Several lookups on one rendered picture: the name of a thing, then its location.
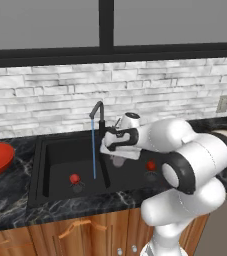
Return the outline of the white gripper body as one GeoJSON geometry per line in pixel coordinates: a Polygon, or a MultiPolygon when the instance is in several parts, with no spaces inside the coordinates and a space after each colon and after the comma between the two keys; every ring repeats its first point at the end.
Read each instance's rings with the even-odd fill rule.
{"type": "Polygon", "coordinates": [[[127,159],[132,160],[138,160],[140,157],[141,150],[135,149],[135,150],[115,150],[115,151],[109,151],[104,143],[101,143],[100,146],[100,152],[107,155],[117,156],[117,157],[123,157],[127,159]]]}

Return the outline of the black faucet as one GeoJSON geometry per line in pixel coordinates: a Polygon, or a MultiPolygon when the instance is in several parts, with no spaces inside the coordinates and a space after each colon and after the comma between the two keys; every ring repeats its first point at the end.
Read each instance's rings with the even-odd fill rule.
{"type": "Polygon", "coordinates": [[[99,118],[99,135],[101,138],[105,136],[105,133],[107,131],[116,131],[117,128],[115,126],[107,127],[105,125],[105,120],[104,120],[104,104],[102,101],[98,101],[96,105],[93,107],[92,111],[89,114],[89,117],[91,119],[94,119],[95,114],[99,113],[100,118],[99,118]]]}

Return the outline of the black sink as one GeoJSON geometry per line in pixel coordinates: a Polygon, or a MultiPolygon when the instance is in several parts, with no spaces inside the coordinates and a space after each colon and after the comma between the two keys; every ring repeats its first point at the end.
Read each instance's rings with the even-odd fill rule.
{"type": "Polygon", "coordinates": [[[117,167],[113,159],[100,152],[100,136],[95,131],[97,178],[93,178],[91,131],[40,136],[35,148],[28,205],[150,188],[159,193],[170,186],[163,178],[163,155],[143,150],[138,160],[126,159],[117,167]],[[152,160],[155,171],[148,171],[152,160]],[[72,185],[71,174],[78,174],[80,183],[72,185]]]}

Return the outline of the blue water stream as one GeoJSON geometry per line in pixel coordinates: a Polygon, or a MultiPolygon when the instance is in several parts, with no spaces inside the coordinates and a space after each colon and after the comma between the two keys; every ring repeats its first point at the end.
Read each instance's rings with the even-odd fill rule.
{"type": "Polygon", "coordinates": [[[94,129],[94,118],[91,118],[91,138],[92,138],[92,155],[93,155],[93,178],[97,178],[96,170],[96,148],[95,148],[95,129],[94,129]]]}

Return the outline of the wooden cupboard door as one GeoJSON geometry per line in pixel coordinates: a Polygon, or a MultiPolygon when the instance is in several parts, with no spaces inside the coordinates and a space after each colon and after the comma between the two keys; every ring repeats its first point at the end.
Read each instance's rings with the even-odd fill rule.
{"type": "Polygon", "coordinates": [[[126,253],[129,211],[117,211],[29,227],[38,256],[118,256],[117,249],[126,253]],[[59,239],[72,222],[91,220],[107,226],[106,231],[91,224],[76,227],[68,236],[59,239]]]}
{"type": "MultiPolygon", "coordinates": [[[[208,218],[209,215],[202,215],[194,219],[181,233],[179,244],[188,256],[194,256],[208,218]]],[[[152,235],[153,228],[143,221],[140,209],[130,209],[125,256],[139,256],[152,235]],[[136,245],[136,253],[132,251],[132,245],[136,245]]]]}
{"type": "Polygon", "coordinates": [[[26,227],[0,231],[0,256],[37,256],[26,227]]]}

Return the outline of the grey dishwasher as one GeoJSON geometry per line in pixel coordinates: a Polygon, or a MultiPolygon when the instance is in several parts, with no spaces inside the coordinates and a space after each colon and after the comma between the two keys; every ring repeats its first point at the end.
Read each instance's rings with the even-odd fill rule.
{"type": "Polygon", "coordinates": [[[224,204],[210,214],[194,256],[227,256],[227,195],[224,204]]]}

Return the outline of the grey wall outlet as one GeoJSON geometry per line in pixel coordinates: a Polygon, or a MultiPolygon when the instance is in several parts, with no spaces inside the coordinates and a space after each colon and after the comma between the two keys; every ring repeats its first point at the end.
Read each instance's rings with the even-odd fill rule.
{"type": "Polygon", "coordinates": [[[227,95],[222,95],[217,105],[217,113],[224,113],[227,111],[227,95]]]}

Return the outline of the black window frame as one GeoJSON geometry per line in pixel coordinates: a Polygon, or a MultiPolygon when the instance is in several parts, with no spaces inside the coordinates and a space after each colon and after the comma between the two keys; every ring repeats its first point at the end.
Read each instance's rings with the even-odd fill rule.
{"type": "Polygon", "coordinates": [[[227,57],[227,0],[0,0],[0,67],[227,57]]]}

